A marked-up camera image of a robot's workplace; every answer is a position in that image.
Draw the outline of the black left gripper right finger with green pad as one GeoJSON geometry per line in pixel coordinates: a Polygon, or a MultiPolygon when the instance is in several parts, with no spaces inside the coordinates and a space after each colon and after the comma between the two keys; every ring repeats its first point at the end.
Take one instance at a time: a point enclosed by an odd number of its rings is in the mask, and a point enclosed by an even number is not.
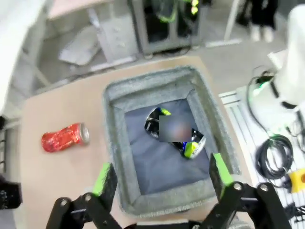
{"type": "Polygon", "coordinates": [[[260,183],[257,187],[252,187],[234,181],[220,153],[211,156],[209,174],[218,203],[203,221],[203,229],[227,229],[237,212],[246,212],[256,229],[291,228],[271,183],[260,183]]]}

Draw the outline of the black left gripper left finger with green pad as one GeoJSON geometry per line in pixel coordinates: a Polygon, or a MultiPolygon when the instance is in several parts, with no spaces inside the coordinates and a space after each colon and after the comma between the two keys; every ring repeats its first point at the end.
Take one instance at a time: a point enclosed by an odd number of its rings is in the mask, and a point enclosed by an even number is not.
{"type": "Polygon", "coordinates": [[[111,215],[117,176],[112,163],[105,163],[92,192],[80,195],[76,200],[58,198],[49,217],[50,229],[82,229],[92,222],[98,229],[120,229],[111,215]]]}

